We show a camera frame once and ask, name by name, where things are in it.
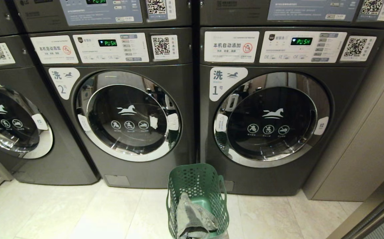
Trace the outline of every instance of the stacked washer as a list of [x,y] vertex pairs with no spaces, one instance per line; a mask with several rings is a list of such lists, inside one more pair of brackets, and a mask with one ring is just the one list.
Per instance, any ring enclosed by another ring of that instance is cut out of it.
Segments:
[[11,2],[0,1],[0,161],[25,183],[95,183],[97,172],[35,66],[13,10]]
[[296,194],[382,44],[384,0],[201,1],[200,16],[201,162],[232,193]]
[[55,0],[16,6],[64,110],[109,186],[166,188],[174,167],[194,161],[190,2]]

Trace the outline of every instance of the washer door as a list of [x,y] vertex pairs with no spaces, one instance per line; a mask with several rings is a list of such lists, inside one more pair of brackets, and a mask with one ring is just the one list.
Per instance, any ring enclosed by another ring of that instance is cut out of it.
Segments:
[[88,78],[77,97],[78,119],[87,136],[119,159],[154,160],[179,140],[176,105],[161,87],[142,76],[103,71]]
[[37,107],[0,85],[0,149],[19,158],[37,159],[52,146],[52,130]]
[[225,98],[215,117],[215,139],[221,151],[241,165],[275,167],[312,148],[329,112],[328,97],[312,78],[292,72],[265,74]]

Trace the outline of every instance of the label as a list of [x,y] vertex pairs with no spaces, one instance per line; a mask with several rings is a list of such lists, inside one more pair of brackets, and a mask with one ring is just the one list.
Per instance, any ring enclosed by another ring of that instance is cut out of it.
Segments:
[[154,59],[179,59],[177,35],[151,36]]
[[357,21],[384,21],[384,0],[363,0]]
[[80,72],[75,68],[49,68],[49,76],[60,97],[69,100],[72,87],[80,77]]
[[179,130],[179,116],[176,113],[167,115],[167,127],[169,130]]
[[143,22],[139,0],[60,0],[60,4],[69,26]]
[[340,61],[366,61],[377,37],[349,36]]
[[68,35],[30,38],[43,64],[78,63]]
[[83,63],[149,62],[145,33],[72,36]]
[[0,65],[3,64],[14,64],[15,59],[13,59],[12,54],[10,53],[9,48],[6,43],[0,43]]
[[253,63],[260,32],[205,32],[204,61]]
[[260,63],[335,63],[346,32],[268,31]]
[[210,91],[211,101],[218,101],[220,97],[240,80],[248,75],[244,67],[213,67],[210,70]]
[[150,21],[176,19],[175,0],[148,0],[147,8]]
[[271,0],[269,21],[351,22],[359,0]]
[[77,115],[78,121],[80,122],[81,127],[83,128],[84,131],[90,131],[92,130],[90,128],[89,122],[87,121],[86,116],[84,115]]
[[214,124],[214,128],[217,132],[225,132],[227,129],[227,120],[228,117],[226,115],[218,114],[216,118],[216,122]]
[[32,115],[31,118],[33,119],[34,123],[37,126],[37,129],[41,130],[48,130],[48,124],[46,123],[46,120],[43,118],[41,114],[35,114]]
[[313,134],[315,135],[322,135],[326,129],[326,126],[328,125],[329,117],[320,118],[318,120],[318,125],[316,126],[315,132]]

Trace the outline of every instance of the digital display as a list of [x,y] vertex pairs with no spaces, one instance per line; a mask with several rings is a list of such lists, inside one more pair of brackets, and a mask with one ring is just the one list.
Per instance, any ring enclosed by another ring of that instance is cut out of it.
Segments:
[[311,45],[313,38],[292,38],[291,45]]
[[86,0],[87,4],[101,4],[107,3],[107,0]]
[[98,40],[99,46],[117,46],[116,40]]

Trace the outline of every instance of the perforated basket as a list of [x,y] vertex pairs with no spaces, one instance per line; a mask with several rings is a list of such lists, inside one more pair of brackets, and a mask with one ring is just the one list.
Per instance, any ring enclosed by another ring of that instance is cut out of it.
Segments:
[[[224,199],[220,193],[220,184]],[[201,205],[218,219],[218,230],[210,233],[207,238],[229,238],[226,232],[229,225],[226,189],[223,176],[218,176],[214,167],[200,163],[179,166],[171,171],[166,207],[169,231],[173,238],[177,238],[176,209],[182,192],[187,192],[193,203]]]

